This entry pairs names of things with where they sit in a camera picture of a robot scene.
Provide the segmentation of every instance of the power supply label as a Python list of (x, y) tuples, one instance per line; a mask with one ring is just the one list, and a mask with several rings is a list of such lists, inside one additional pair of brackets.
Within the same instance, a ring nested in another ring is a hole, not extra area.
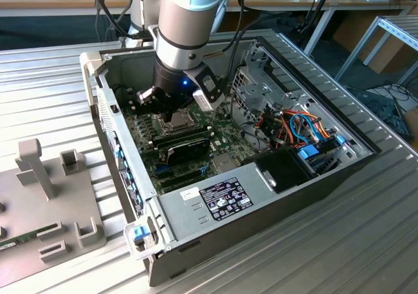
[(253, 205), (236, 178), (201, 189), (199, 193), (216, 221), (221, 221)]

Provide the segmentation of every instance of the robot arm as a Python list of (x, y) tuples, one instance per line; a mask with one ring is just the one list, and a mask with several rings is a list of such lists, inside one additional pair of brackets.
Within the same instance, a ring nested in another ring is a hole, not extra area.
[(217, 108), (225, 96), (210, 68), (202, 62), (204, 47), (222, 0), (161, 0), (153, 85), (138, 93), (140, 112), (173, 112), (193, 100), (203, 111)]

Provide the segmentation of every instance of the aluminum workbench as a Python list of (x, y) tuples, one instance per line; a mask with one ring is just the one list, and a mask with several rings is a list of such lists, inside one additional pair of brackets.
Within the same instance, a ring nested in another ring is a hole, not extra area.
[(177, 279), (149, 288), (144, 265), (129, 258), (121, 235), (125, 219), (88, 112), (78, 62), (81, 52), (119, 44), (0, 52), (0, 169), (11, 168), (12, 145), (29, 135), (44, 146), (42, 159), (69, 148), (84, 153), (108, 237), (103, 248), (0, 293), (416, 292), (417, 153), (283, 35), (271, 30), (251, 35), (272, 43), (382, 154), (326, 199)]

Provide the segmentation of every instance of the green circuit board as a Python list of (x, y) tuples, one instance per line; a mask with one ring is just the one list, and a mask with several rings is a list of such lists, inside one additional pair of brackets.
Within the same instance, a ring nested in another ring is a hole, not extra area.
[[(187, 127), (171, 131), (155, 114), (137, 116), (125, 113), (125, 120), (132, 138), (140, 152), (148, 175), (159, 194), (190, 185), (205, 178), (239, 167), (242, 160), (257, 152), (257, 145), (250, 145), (231, 122), (225, 108), (216, 112), (203, 112), (196, 104), (180, 111)], [(174, 166), (166, 164), (165, 150), (156, 150), (150, 141), (160, 137), (206, 129), (210, 140), (207, 153), (198, 159)]]

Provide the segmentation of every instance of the blue latch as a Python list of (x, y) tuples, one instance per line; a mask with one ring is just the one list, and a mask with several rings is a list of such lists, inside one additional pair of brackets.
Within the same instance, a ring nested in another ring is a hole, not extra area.
[(340, 145), (346, 142), (346, 139), (341, 135), (337, 135), (336, 140)]
[(308, 145), (305, 147), (300, 148), (299, 154), (302, 156), (303, 159), (308, 159), (313, 155), (319, 154), (318, 149), (315, 148), (314, 145)]
[(133, 229), (134, 242), (140, 242), (144, 237), (151, 234), (150, 228), (147, 225), (139, 225)]

